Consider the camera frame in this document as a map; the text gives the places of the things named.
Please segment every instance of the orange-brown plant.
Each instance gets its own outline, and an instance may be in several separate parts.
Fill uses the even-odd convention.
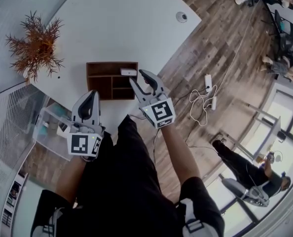
[[[21,22],[26,31],[26,37],[18,39],[11,34],[6,36],[12,56],[17,56],[11,67],[14,67],[20,74],[26,71],[27,81],[29,79],[37,80],[40,67],[47,68],[48,76],[51,76],[53,72],[56,73],[56,69],[64,67],[61,64],[63,60],[54,56],[54,42],[59,37],[61,22],[61,20],[55,19],[45,26],[41,23],[41,17],[36,16],[36,11],[34,14],[30,12],[30,15],[26,15],[25,22]]]

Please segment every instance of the brown wooden organizer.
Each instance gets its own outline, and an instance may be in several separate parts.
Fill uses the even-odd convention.
[[[101,100],[135,99],[135,93],[130,85],[128,76],[122,76],[120,69],[134,69],[137,62],[88,62],[86,63],[86,77],[88,90],[97,90]]]

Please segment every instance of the wooden floor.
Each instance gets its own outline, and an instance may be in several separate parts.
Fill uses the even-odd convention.
[[[209,140],[218,131],[222,130],[234,138],[239,138],[247,128],[254,113],[244,107],[244,102],[255,106],[263,102],[273,78],[266,73],[257,72],[257,68],[260,66],[260,57],[270,50],[271,39],[266,31],[271,32],[272,29],[261,22],[261,19],[268,19],[262,2],[254,8],[249,8],[246,5],[236,5],[234,0],[184,1],[200,16],[202,22],[159,75],[174,103],[192,89],[205,88],[204,75],[212,75],[213,84],[218,86],[217,109],[208,110],[206,126],[200,127],[190,118],[191,104],[188,97],[180,100],[175,106],[175,125],[182,137],[185,140],[188,138],[188,145],[211,147]],[[192,115],[201,123],[205,123],[201,105],[201,101],[194,105]],[[134,120],[153,158],[153,138],[156,130],[146,120]],[[203,178],[220,162],[220,158],[212,149],[191,150]],[[52,157],[58,165],[51,163]],[[62,160],[56,160],[56,157],[51,152],[34,150],[24,168],[45,185],[54,187],[65,165]],[[155,159],[162,192],[169,199],[176,201],[180,186],[161,133],[156,141]]]

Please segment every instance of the dried plant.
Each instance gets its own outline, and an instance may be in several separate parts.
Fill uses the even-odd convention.
[[[6,36],[7,44],[10,46],[12,56],[16,55],[17,60],[11,64],[18,73],[23,74],[26,71],[26,80],[37,80],[37,74],[40,67],[47,68],[48,76],[55,72],[56,69],[64,67],[59,60],[54,57],[54,42],[59,37],[59,28],[61,20],[55,19],[48,27],[41,23],[41,17],[30,12],[26,15],[26,21],[21,25],[26,31],[26,37],[18,39],[14,36]]]

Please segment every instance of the white small object in box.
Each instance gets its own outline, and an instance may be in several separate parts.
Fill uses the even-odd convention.
[[[120,69],[122,76],[136,77],[137,71],[135,69]]]

